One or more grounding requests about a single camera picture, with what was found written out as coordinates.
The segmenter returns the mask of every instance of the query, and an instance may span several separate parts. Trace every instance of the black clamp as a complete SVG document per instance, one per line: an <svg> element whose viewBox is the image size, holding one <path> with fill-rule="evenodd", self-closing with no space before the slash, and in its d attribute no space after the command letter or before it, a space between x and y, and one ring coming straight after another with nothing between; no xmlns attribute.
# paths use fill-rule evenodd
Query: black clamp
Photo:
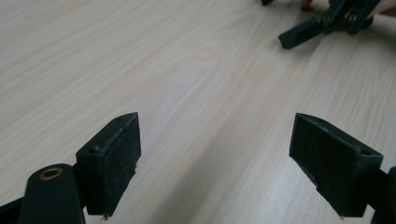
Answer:
<svg viewBox="0 0 396 224"><path fill-rule="evenodd" d="M272 1L262 0L262 4L267 6ZM373 18L367 19L367 16L379 1L335 0L321 19L314 17L291 28L278 37L279 41L284 49L292 49L320 34L329 35L337 31L355 35L373 23Z"/></svg>
<svg viewBox="0 0 396 224"><path fill-rule="evenodd" d="M141 155L137 113L111 120L77 153L77 162L34 172L23 198L0 207L1 224L83 224L89 215L111 217Z"/></svg>
<svg viewBox="0 0 396 224"><path fill-rule="evenodd" d="M340 217L396 223L396 167L380 170L383 155L323 119L297 114L290 154Z"/></svg>

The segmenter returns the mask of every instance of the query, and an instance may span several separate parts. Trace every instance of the black plastic part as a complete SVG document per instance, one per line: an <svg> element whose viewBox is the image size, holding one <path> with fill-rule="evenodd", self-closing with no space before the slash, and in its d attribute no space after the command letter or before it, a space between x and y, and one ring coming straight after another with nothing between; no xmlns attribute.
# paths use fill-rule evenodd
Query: black plastic part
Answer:
<svg viewBox="0 0 396 224"><path fill-rule="evenodd" d="M284 49L292 49L305 41L320 35L329 35L334 31L355 35L368 28L373 18L367 16L380 0L334 0L321 19L310 19L291 28L278 38ZM272 1L262 1L268 5Z"/></svg>
<svg viewBox="0 0 396 224"><path fill-rule="evenodd" d="M278 38L284 49L292 49L312 37L320 35L321 32L320 22L316 18L312 18L281 34Z"/></svg>
<svg viewBox="0 0 396 224"><path fill-rule="evenodd" d="M113 215L140 154L137 113L111 120L78 151L75 169L88 214Z"/></svg>
<svg viewBox="0 0 396 224"><path fill-rule="evenodd" d="M72 166L51 165L29 177L18 223L85 223Z"/></svg>
<svg viewBox="0 0 396 224"><path fill-rule="evenodd" d="M290 156L341 217L362 217L367 195L378 193L371 176L383 156L323 119L296 114Z"/></svg>
<svg viewBox="0 0 396 224"><path fill-rule="evenodd" d="M11 203L7 203L0 207L0 223L1 224L16 224L20 216L22 205L22 198L19 198Z"/></svg>

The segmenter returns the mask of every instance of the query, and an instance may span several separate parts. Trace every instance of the wooden table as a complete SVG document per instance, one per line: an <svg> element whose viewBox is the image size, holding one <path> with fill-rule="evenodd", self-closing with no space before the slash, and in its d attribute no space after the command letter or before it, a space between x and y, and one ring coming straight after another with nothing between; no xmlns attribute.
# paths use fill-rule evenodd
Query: wooden table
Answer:
<svg viewBox="0 0 396 224"><path fill-rule="evenodd" d="M298 5L1 1L0 204L136 111L142 157L107 223L370 223L370 207L337 216L290 137L295 113L310 114L396 165L396 20L285 50L277 36L327 1Z"/></svg>

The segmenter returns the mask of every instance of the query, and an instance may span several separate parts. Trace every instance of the screw hole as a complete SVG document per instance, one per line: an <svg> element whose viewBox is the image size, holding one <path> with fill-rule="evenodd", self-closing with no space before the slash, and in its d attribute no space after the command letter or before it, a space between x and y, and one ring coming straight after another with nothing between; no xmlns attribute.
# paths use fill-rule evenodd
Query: screw hole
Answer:
<svg viewBox="0 0 396 224"><path fill-rule="evenodd" d="M53 179L53 178L59 176L63 171L64 170L61 168L48 169L48 170L44 171L43 173L41 173L40 179L42 179L42 180Z"/></svg>

